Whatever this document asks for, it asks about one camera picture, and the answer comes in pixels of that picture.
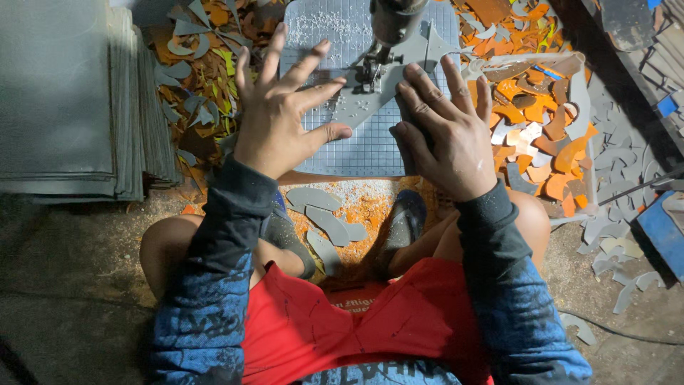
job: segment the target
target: hand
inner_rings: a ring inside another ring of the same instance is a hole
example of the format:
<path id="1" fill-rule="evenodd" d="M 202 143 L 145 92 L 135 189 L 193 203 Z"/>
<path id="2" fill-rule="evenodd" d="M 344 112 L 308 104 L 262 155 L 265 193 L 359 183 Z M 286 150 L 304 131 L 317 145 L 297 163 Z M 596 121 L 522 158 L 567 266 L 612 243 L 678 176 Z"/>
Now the hand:
<path id="1" fill-rule="evenodd" d="M 352 135 L 352 129 L 342 123 L 328 123 L 311 131 L 304 130 L 300 123 L 302 115 L 331 98 L 346 80 L 338 77 L 326 84 L 296 92 L 330 49 L 327 39 L 313 47 L 309 56 L 277 80 L 276 71 L 286 36 L 287 25 L 280 23 L 255 83 L 249 80 L 250 54 L 246 47 L 240 50 L 235 69 L 235 85 L 244 110 L 235 145 L 235 160 L 273 179 L 294 169 L 323 144 Z"/>
<path id="2" fill-rule="evenodd" d="M 468 87 L 449 56 L 441 60 L 451 101 L 417 64 L 406 66 L 406 80 L 398 85 L 409 112 L 434 140 L 432 152 L 425 136 L 402 121 L 396 132 L 410 148 L 417 171 L 459 202 L 488 193 L 497 184 L 490 144 L 492 99 L 484 76 L 477 80 L 477 109 Z"/>

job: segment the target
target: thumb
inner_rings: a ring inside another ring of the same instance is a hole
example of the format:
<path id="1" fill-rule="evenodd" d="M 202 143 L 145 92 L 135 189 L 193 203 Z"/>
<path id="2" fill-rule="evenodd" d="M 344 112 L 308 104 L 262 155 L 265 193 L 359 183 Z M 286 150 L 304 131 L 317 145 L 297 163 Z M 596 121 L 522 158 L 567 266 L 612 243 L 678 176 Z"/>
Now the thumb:
<path id="1" fill-rule="evenodd" d="M 352 136 L 352 129 L 344 123 L 327 123 L 304 134 L 304 139 L 316 151 L 327 142 Z"/>
<path id="2" fill-rule="evenodd" d="M 401 136 L 404 145 L 406 145 L 413 155 L 413 160 L 420 163 L 424 168 L 428 167 L 430 163 L 435 162 L 434 156 L 428 149 L 428 144 L 425 141 L 425 136 L 416 126 L 409 122 L 399 122 L 396 126 L 396 132 Z"/>

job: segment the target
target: leg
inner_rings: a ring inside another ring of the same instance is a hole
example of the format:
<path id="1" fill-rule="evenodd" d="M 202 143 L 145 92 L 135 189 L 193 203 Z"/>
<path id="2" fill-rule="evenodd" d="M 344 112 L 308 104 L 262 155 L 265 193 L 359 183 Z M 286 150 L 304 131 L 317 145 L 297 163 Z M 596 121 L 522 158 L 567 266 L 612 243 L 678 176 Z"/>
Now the leg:
<path id="1" fill-rule="evenodd" d="M 532 248 L 532 262 L 537 269 L 540 269 L 551 236 L 549 217 L 541 203 L 531 195 L 509 191 L 508 197 L 520 210 L 515 223 L 527 244 Z M 459 238 L 457 236 L 442 237 L 445 232 L 460 234 L 456 227 L 457 218 L 458 212 L 451 213 L 437 226 L 422 235 L 418 241 L 398 250 L 389 265 L 391 275 L 398 277 L 416 262 L 430 256 L 460 262 L 463 259 L 463 249 L 461 249 Z"/>
<path id="2" fill-rule="evenodd" d="M 192 236 L 197 231 L 202 217 L 194 214 L 172 216 L 150 226 L 140 243 L 140 265 L 145 273 L 152 293 L 161 299 L 171 272 L 187 256 Z M 259 239 L 254 252 L 254 274 L 250 288 L 265 274 L 263 265 L 275 261 L 287 275 L 298 277 L 304 271 L 304 264 L 292 251 L 280 250 Z"/>

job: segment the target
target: stack of gray sheets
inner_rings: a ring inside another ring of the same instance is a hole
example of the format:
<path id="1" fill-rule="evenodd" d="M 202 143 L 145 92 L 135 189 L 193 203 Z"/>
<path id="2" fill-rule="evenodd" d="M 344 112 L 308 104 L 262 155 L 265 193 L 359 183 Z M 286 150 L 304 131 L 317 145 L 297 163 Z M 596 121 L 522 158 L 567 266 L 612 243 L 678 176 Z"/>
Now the stack of gray sheets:
<path id="1" fill-rule="evenodd" d="M 24 0 L 0 12 L 0 192 L 39 203 L 142 200 L 181 174 L 157 61 L 125 8 Z"/>

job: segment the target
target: cutting mat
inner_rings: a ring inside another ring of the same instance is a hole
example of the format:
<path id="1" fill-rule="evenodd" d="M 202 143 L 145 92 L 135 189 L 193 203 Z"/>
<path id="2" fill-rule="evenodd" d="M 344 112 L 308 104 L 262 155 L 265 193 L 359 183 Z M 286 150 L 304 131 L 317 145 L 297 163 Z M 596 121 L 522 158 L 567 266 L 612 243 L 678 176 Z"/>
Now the cutting mat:
<path id="1" fill-rule="evenodd" d="M 305 86 L 315 86 L 344 76 L 351 65 L 359 61 L 373 42 L 369 0 L 297 0 L 285 10 L 289 26 L 287 43 L 280 61 L 280 75 L 284 75 L 298 60 L 309 53 L 321 39 L 332 41 L 328 57 L 309 77 Z M 428 36 L 430 21 L 434 30 L 453 47 L 459 47 L 458 20 L 448 1 L 430 1 L 419 28 Z M 448 97 L 449 90 L 441 66 L 430 75 Z M 336 97 L 302 117 L 304 129 L 315 129 L 330 122 Z M 389 128 L 401 121 L 394 99 L 382 106 L 358 127 L 353 127 L 351 138 L 327 143 L 309 159 L 295 168 L 302 173 L 345 177 L 390 177 L 406 175 L 404 161 Z"/>

